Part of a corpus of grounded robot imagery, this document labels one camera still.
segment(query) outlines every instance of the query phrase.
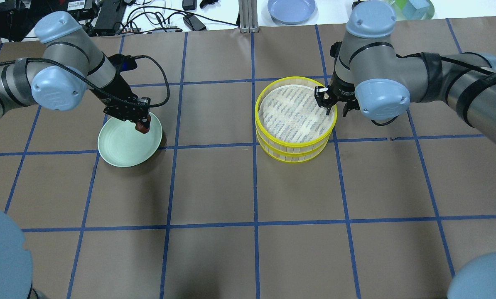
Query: blue bowl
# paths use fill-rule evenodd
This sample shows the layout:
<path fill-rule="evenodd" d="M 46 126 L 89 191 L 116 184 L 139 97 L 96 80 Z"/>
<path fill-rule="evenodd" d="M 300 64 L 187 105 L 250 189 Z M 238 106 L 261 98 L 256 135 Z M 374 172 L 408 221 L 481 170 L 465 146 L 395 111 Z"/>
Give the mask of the blue bowl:
<path fill-rule="evenodd" d="M 268 12 L 278 22 L 294 25 L 305 22 L 316 8 L 314 0 L 268 0 Z"/>

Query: tiled surface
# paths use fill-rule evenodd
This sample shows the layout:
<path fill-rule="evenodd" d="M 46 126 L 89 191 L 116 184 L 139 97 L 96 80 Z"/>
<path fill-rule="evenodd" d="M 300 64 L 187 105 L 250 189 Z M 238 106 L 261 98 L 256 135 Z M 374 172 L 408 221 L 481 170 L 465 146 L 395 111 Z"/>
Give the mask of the tiled surface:
<path fill-rule="evenodd" d="M 457 53 L 450 25 L 463 51 L 496 53 L 496 18 L 398 22 L 393 44 Z M 107 55 L 165 68 L 171 98 L 152 110 L 165 138 L 147 162 L 115 168 L 96 151 L 103 115 L 91 95 L 67 113 L 1 119 L 0 209 L 27 235 L 34 285 L 66 299 L 445 297 L 464 263 L 496 251 L 496 146 L 449 107 L 413 104 L 386 127 L 340 115 L 305 164 L 254 143 L 260 91 L 283 76 L 324 83 L 343 30 L 95 38 Z M 0 61 L 42 52 L 5 44 Z M 159 70 L 139 65 L 125 78 L 160 102 Z"/>

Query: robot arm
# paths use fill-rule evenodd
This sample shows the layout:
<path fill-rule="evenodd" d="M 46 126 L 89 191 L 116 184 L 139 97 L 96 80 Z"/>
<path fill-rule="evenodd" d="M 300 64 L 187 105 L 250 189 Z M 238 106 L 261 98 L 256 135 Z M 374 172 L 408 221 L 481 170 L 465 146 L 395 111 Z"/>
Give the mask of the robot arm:
<path fill-rule="evenodd" d="M 331 83 L 316 91 L 319 106 L 346 102 L 344 116 L 360 110 L 375 123 L 394 119 L 410 102 L 442 100 L 496 143 L 496 57 L 488 53 L 400 57 L 390 42 L 395 23 L 396 15 L 385 2 L 361 2 L 353 9 L 343 42 L 331 49 L 335 57 Z"/>
<path fill-rule="evenodd" d="M 122 63 L 124 56 L 108 59 L 67 12 L 47 15 L 35 32 L 46 45 L 42 59 L 0 63 L 0 118 L 11 109 L 34 104 L 70 110 L 80 103 L 86 89 L 96 87 L 92 92 L 106 105 L 104 113 L 130 120 L 137 130 L 148 132 L 150 99 L 132 93 L 120 69 L 112 64 L 117 59 Z"/>

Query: yellow basket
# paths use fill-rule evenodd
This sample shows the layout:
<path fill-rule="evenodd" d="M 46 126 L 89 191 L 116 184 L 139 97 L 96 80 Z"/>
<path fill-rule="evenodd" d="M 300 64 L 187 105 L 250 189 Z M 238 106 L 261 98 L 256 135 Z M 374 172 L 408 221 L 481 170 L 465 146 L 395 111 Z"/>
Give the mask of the yellow basket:
<path fill-rule="evenodd" d="M 265 99 L 265 97 L 271 91 L 274 91 L 275 89 L 283 87 L 285 85 L 302 85 L 311 88 L 322 86 L 315 80 L 301 76 L 289 76 L 287 78 L 276 80 L 269 84 L 263 90 L 263 92 L 261 92 L 261 94 L 257 98 L 257 102 L 255 103 L 255 129 L 257 132 L 256 136 L 263 150 L 274 159 L 286 163 L 306 162 L 320 154 L 320 152 L 322 152 L 322 150 L 326 146 L 331 135 L 331 131 L 333 130 L 333 127 L 335 127 L 335 123 L 337 121 L 337 112 L 334 107 L 331 108 L 334 114 L 332 125 L 319 138 L 316 138 L 309 142 L 299 143 L 285 142 L 276 138 L 275 136 L 270 134 L 261 123 L 261 120 L 259 118 L 259 109 L 261 108 L 263 99 Z"/>

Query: metal bracket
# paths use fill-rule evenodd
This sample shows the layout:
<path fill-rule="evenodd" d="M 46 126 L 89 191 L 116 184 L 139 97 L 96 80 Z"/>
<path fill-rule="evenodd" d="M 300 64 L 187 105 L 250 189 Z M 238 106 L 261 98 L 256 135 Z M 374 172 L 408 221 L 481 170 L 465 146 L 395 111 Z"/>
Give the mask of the metal bracket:
<path fill-rule="evenodd" d="M 239 20 L 241 33 L 259 32 L 257 0 L 239 0 Z"/>

